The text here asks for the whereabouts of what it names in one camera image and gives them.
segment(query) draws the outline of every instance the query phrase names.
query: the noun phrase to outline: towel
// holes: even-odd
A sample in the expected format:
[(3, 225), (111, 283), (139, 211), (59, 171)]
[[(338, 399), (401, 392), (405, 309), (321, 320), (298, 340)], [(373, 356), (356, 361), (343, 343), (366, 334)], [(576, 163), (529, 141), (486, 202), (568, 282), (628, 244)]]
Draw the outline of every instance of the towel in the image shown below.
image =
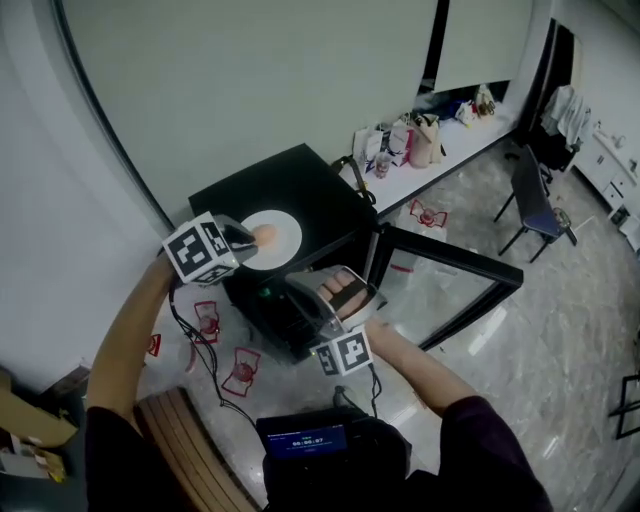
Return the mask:
[(591, 108), (573, 87), (558, 87), (542, 113), (542, 127), (550, 137), (561, 133), (568, 146), (585, 142), (591, 134)]

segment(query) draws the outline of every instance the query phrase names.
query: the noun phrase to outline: white cabinet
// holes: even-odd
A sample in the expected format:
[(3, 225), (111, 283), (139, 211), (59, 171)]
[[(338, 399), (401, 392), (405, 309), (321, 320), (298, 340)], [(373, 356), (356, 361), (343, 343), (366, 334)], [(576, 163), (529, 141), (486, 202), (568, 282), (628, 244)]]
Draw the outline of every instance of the white cabinet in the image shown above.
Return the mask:
[(624, 198), (612, 183), (609, 183), (609, 186), (602, 191), (602, 196), (614, 212), (624, 204)]
[(627, 217), (627, 220), (620, 226), (620, 233), (627, 237), (633, 252), (638, 253), (638, 249), (640, 249), (640, 220), (635, 215)]
[(609, 152), (595, 138), (580, 149), (575, 165), (599, 192), (604, 192), (619, 169)]
[(573, 162), (611, 206), (610, 217), (625, 205), (634, 211), (640, 188), (638, 179), (618, 154), (611, 140), (595, 132)]

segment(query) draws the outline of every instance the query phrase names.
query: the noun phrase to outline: white circular plate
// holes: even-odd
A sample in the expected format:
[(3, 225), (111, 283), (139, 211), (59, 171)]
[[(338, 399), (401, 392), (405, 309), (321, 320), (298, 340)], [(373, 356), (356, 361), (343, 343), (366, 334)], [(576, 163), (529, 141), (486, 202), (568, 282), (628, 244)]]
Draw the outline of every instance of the white circular plate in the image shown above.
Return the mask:
[(276, 235), (273, 242), (267, 247), (258, 248), (258, 254), (243, 263), (254, 270), (271, 270), (281, 267), (296, 255), (302, 243), (300, 224), (288, 213), (265, 210), (254, 213), (242, 221), (242, 225), (249, 231), (263, 224), (273, 224)]

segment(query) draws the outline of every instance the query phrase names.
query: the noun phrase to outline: purple sleeve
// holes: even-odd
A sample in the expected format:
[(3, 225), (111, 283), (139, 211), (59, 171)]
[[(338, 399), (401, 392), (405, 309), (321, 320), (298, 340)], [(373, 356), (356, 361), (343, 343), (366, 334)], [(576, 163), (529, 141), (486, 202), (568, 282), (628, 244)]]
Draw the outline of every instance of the purple sleeve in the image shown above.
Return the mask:
[(156, 447), (101, 407), (87, 411), (85, 469), (89, 510), (188, 509), (182, 488)]
[(438, 476), (450, 492), (464, 489), (474, 502), (498, 508), (553, 510), (516, 436), (484, 398), (464, 398), (445, 411), (440, 459)]

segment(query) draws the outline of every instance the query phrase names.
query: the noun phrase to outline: blue screen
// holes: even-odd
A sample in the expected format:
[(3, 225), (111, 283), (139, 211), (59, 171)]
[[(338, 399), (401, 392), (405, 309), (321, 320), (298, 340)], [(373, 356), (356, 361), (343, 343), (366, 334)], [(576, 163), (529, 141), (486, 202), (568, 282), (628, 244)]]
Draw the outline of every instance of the blue screen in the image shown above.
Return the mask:
[(347, 448), (342, 425), (270, 435), (267, 442), (271, 455), (278, 459), (326, 455)]

